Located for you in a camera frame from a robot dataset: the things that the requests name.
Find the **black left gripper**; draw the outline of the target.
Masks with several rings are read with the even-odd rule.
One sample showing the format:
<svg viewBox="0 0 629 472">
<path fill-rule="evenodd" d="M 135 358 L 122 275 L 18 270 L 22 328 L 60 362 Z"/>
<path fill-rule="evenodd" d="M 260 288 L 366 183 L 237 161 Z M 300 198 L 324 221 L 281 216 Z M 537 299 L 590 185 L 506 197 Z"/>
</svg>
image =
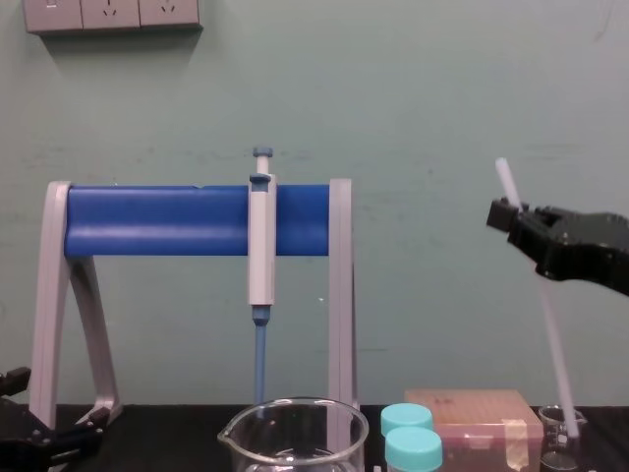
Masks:
<svg viewBox="0 0 629 472">
<path fill-rule="evenodd" d="M 13 396 L 29 387 L 31 370 L 20 367 L 0 375 L 0 395 Z M 98 453 L 107 428 L 107 409 L 99 408 L 66 431 L 53 431 L 29 409 L 1 398 L 1 470 L 48 471 Z"/>
</svg>

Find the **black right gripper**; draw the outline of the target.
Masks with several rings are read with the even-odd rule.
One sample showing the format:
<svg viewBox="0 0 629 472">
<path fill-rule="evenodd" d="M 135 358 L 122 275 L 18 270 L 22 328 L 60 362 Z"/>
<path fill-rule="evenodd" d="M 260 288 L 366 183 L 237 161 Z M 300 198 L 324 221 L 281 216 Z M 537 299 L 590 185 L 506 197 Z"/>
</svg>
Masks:
<svg viewBox="0 0 629 472">
<path fill-rule="evenodd" d="M 554 206 L 491 202 L 486 225 L 508 233 L 536 274 L 583 280 L 628 295 L 628 218 L 615 213 L 571 213 Z"/>
</svg>

